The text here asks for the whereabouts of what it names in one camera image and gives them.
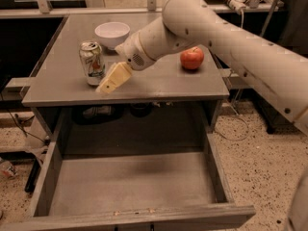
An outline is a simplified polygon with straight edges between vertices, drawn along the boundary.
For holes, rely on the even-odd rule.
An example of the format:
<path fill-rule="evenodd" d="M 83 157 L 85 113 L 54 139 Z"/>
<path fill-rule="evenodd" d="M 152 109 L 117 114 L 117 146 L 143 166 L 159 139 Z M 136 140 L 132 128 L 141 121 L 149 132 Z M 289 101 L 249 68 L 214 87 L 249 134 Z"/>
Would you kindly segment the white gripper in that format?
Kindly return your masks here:
<path fill-rule="evenodd" d="M 132 76 L 132 69 L 142 71 L 154 65 L 157 60 L 157 39 L 154 35 L 136 32 L 115 48 L 124 62 L 114 63 L 96 88 L 97 93 L 111 93 Z"/>

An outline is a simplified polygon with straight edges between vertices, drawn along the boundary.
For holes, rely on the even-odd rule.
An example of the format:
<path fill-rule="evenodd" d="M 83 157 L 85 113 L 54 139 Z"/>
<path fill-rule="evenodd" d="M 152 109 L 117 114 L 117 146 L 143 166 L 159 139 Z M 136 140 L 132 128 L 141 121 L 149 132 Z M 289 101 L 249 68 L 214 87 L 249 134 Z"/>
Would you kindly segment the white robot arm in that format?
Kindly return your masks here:
<path fill-rule="evenodd" d="M 134 70 L 201 44 L 302 133 L 308 133 L 308 61 L 297 53 L 228 23 L 204 0 L 166 0 L 162 15 L 115 48 L 121 57 L 96 91 L 110 93 Z"/>

